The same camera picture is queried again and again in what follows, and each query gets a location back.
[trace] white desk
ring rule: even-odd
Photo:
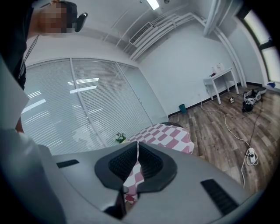
[[[212,94],[211,94],[210,89],[209,89],[208,86],[209,86],[209,85],[213,85],[214,90],[215,90],[216,95],[217,95],[217,99],[218,99],[219,104],[221,104],[221,100],[220,100],[220,96],[219,96],[219,93],[218,93],[218,90],[217,90],[217,87],[216,87],[216,85],[215,85],[214,80],[217,79],[217,78],[219,78],[219,77],[221,77],[221,76],[223,76],[224,82],[226,83],[227,91],[229,92],[229,87],[228,87],[228,84],[227,84],[227,78],[226,78],[226,76],[225,76],[225,75],[228,74],[228,73],[231,74],[232,79],[233,79],[233,81],[234,81],[234,85],[235,85],[235,89],[236,89],[236,94],[239,94],[238,87],[237,87],[237,83],[236,83],[236,80],[235,80],[235,76],[234,76],[234,74],[233,74],[231,68],[229,68],[229,69],[227,69],[227,70],[224,70],[224,71],[221,71],[221,72],[219,72],[219,73],[216,73],[216,75],[214,75],[214,76],[212,76],[212,77],[209,77],[209,78],[207,78],[207,79],[203,79],[204,85],[205,85],[206,88],[207,88],[207,91],[208,91],[208,94],[209,94],[210,97],[211,97],[211,100],[213,100],[213,96],[212,96]]]

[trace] power outlet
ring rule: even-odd
[[[250,162],[253,164],[256,161],[256,155],[253,148],[249,148],[249,155],[250,155]]]

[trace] pink and white tablecloth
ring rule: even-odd
[[[194,149],[194,143],[190,140],[189,133],[185,128],[166,126],[163,124],[155,124],[145,128],[127,140],[129,142],[138,141],[152,143],[190,154]],[[129,192],[125,195],[125,199],[130,203],[137,201],[137,185],[144,182],[140,167],[140,163],[137,161],[129,177],[123,184],[129,188]]]

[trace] wooden floor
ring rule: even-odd
[[[280,150],[280,95],[267,91],[263,102],[259,101],[252,112],[242,113],[242,94],[246,89],[239,87],[241,95],[231,104],[230,96],[236,97],[235,89],[220,96],[221,105],[217,99],[203,104],[206,110],[219,110],[226,115],[229,129],[239,138],[250,141],[253,126],[255,131],[251,141],[259,157],[257,166],[244,165],[245,188],[251,193],[264,189],[276,168]],[[177,114],[169,119],[185,127],[190,132],[190,138],[195,144],[193,154],[210,162],[230,175],[243,185],[241,166],[248,146],[236,139],[226,128],[224,116],[217,112],[206,112],[201,106],[187,111],[187,114]]]

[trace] pile of items on floor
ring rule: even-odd
[[[266,88],[258,87],[256,89],[251,89],[248,92],[243,93],[243,107],[242,112],[250,112],[253,110],[256,102],[260,101],[261,95],[266,93]],[[231,103],[234,102],[234,98],[229,99]]]

